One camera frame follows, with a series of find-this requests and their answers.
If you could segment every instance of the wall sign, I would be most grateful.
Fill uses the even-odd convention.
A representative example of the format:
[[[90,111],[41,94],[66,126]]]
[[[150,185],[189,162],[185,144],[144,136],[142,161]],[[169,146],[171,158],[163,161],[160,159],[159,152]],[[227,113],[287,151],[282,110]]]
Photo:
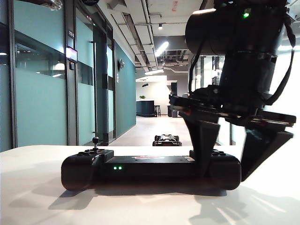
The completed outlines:
[[[68,31],[68,33],[67,33],[68,35],[69,35],[69,37],[71,37],[72,39],[74,39],[75,38],[75,34],[74,34],[74,32],[72,32],[72,31]]]
[[[81,0],[81,2],[87,6],[94,6],[98,4],[99,0]]]
[[[77,51],[69,46],[66,47],[66,57],[73,62],[77,62]]]

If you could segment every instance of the robotic arm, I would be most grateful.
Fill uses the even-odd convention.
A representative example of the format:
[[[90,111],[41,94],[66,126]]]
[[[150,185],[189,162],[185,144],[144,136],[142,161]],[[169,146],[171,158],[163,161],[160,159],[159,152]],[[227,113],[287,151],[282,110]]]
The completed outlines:
[[[241,158],[244,181],[264,160],[285,144],[293,134],[296,117],[264,111],[281,95],[289,79],[291,63],[276,92],[269,94],[277,49],[291,29],[286,0],[215,0],[216,10],[193,13],[186,27],[186,41],[195,59],[190,69],[189,97],[170,96],[189,129],[199,170],[205,172],[218,136],[218,118],[243,126],[247,137]],[[191,91],[192,71],[200,55],[225,55],[219,85]]]

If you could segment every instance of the floor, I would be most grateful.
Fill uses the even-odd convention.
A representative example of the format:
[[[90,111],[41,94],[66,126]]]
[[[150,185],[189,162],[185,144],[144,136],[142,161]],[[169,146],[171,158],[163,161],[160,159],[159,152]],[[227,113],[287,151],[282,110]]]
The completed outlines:
[[[155,135],[178,135],[182,146],[192,146],[188,128],[181,117],[136,117],[136,126],[109,146],[152,146]]]

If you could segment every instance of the black cable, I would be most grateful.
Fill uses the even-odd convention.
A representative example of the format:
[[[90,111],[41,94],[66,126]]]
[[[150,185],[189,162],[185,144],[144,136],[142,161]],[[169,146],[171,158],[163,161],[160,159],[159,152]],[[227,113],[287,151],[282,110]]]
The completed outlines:
[[[291,74],[291,70],[292,70],[293,59],[294,59],[294,54],[295,54],[294,47],[296,46],[296,37],[291,28],[291,19],[289,18],[289,16],[287,16],[285,19],[285,27],[286,27],[287,36],[288,36],[291,46],[292,46],[291,62],[290,62],[290,66],[289,66],[284,78],[280,82],[280,85],[276,89],[275,93],[270,98],[264,100],[264,103],[266,105],[272,105],[274,102],[276,102],[278,100],[278,98],[282,94],[282,92],[290,78],[290,74]]]
[[[196,54],[196,56],[194,58],[194,61],[191,65],[191,68],[189,69],[189,78],[188,78],[188,92],[189,93],[192,93],[193,70],[195,68],[195,65],[196,65],[197,61],[199,60],[199,56],[201,54],[201,50],[203,48],[203,45],[206,41],[206,37],[207,37],[207,34],[204,36],[202,42],[200,43],[199,48],[197,50],[197,54]]]
[[[200,8],[199,8],[199,10],[205,9],[206,4],[207,4],[207,0],[203,0],[202,3],[201,3],[201,6],[200,6]]]

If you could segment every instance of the controller grip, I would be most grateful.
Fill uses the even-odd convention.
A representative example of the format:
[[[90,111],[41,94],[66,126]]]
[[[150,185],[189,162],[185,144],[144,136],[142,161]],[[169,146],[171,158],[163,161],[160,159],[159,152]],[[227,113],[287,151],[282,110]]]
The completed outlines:
[[[95,160],[80,154],[66,158],[61,165],[61,183],[64,188],[69,191],[88,189],[95,173]]]
[[[212,157],[208,168],[209,176],[217,187],[234,190],[241,182],[240,161],[229,154],[221,155]]]

